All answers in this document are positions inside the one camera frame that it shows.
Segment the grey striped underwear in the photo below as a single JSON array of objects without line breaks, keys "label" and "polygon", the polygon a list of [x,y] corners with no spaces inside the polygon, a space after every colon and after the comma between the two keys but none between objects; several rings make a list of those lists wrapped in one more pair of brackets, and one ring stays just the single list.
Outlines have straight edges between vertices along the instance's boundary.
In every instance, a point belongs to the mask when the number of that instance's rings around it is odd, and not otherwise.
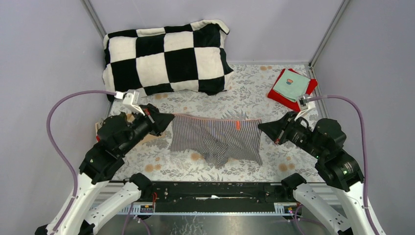
[{"label": "grey striped underwear", "polygon": [[259,153],[260,119],[235,120],[176,114],[172,122],[170,151],[192,150],[216,168],[230,158],[263,165]]}]

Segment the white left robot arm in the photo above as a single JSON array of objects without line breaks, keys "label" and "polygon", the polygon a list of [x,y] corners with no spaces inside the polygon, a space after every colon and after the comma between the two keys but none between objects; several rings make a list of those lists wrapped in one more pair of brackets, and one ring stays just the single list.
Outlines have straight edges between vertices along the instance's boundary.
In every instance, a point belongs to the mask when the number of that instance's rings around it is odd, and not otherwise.
[{"label": "white left robot arm", "polygon": [[102,189],[112,180],[124,165],[125,155],[146,136],[160,136],[176,117],[161,113],[151,105],[140,106],[140,112],[133,113],[133,121],[121,112],[103,120],[97,130],[98,142],[85,154],[74,173],[74,187],[56,217],[47,225],[36,229],[37,235],[94,235],[109,219],[123,207],[137,200],[160,198],[153,182],[142,173],[129,177],[123,188],[90,211]]}]

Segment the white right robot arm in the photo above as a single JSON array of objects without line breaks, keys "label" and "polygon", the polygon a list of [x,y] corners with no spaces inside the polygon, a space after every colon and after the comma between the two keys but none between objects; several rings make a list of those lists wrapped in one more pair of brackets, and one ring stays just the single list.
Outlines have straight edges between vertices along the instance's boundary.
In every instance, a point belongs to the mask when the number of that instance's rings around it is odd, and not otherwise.
[{"label": "white right robot arm", "polygon": [[365,177],[358,162],[343,145],[346,134],[338,121],[320,119],[311,129],[305,119],[287,113],[260,128],[275,144],[287,141],[315,157],[315,169],[337,196],[345,215],[339,214],[318,196],[304,178],[293,174],[282,181],[281,197],[296,200],[333,235],[380,235],[383,233],[365,190]]}]

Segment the red folded garment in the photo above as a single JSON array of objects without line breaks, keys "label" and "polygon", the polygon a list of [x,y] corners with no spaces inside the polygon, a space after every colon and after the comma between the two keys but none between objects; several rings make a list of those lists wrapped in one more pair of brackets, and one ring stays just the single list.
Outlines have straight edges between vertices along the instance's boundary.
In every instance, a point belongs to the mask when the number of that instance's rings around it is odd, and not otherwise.
[{"label": "red folded garment", "polygon": [[297,98],[303,95],[311,95],[317,85],[316,79],[300,75],[293,69],[283,69],[267,97],[293,111],[299,112],[300,107]]}]

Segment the floral patterned bed sheet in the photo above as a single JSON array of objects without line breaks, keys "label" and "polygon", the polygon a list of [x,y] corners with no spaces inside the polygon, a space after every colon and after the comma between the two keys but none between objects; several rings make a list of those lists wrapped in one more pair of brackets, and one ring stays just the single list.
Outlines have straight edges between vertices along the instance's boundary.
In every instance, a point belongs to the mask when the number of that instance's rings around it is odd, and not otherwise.
[{"label": "floral patterned bed sheet", "polygon": [[[179,91],[147,96],[143,104],[151,103],[164,113],[189,114],[204,118],[260,119],[263,122],[281,118],[288,109],[269,99],[267,93],[283,69],[309,74],[306,65],[233,65],[230,89],[208,96],[193,91]],[[226,181],[279,182],[298,173],[308,182],[321,182],[315,169],[316,159],[292,143],[275,145],[266,135],[261,136],[259,153],[262,165],[256,162],[230,159],[216,168],[191,150],[171,152],[173,132],[139,144],[124,158],[124,165],[114,180],[125,180],[143,173],[153,181]]]}]

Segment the mint green folded cloth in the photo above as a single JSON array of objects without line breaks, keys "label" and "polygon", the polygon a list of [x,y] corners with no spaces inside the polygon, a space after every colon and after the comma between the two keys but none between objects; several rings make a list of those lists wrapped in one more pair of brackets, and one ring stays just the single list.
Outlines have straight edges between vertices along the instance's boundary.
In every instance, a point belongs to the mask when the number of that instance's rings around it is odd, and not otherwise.
[{"label": "mint green folded cloth", "polygon": [[274,84],[272,91],[295,102],[299,96],[306,94],[311,79],[295,72],[285,70]]}]

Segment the black white checkered pillow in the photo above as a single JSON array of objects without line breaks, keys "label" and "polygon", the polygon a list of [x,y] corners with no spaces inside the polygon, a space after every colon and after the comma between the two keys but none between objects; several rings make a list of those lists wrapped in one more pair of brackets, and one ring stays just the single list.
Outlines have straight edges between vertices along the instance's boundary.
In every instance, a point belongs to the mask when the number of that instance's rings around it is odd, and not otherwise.
[{"label": "black white checkered pillow", "polygon": [[226,91],[234,74],[224,49],[229,32],[221,20],[201,20],[109,33],[103,39],[105,89],[138,90],[144,96]]}]

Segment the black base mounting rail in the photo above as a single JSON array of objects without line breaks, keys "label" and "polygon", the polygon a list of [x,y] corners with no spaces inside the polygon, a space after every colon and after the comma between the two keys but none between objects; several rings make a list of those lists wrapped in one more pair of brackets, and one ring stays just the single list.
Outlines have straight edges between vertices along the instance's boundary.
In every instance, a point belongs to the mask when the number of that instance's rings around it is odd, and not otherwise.
[{"label": "black base mounting rail", "polygon": [[133,212],[291,213],[300,203],[285,183],[154,182]]}]

